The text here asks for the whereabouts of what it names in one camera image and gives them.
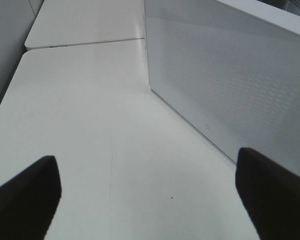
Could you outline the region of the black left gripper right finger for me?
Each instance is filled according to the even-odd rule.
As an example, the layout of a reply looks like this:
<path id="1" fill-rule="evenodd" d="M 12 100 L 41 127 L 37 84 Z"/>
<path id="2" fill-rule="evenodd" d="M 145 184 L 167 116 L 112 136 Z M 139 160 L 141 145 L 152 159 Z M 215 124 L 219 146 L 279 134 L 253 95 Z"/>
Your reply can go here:
<path id="1" fill-rule="evenodd" d="M 300 177 L 258 151 L 238 151 L 235 187 L 261 240 L 300 240 Z"/>

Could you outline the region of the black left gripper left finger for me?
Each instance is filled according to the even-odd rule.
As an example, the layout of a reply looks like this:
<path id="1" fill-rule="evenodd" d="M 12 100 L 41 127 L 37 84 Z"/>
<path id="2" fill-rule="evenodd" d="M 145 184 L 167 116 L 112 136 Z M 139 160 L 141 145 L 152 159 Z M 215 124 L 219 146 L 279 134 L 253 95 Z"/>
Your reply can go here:
<path id="1" fill-rule="evenodd" d="M 43 240 L 61 197 L 56 158 L 38 159 L 0 186 L 0 240 Z"/>

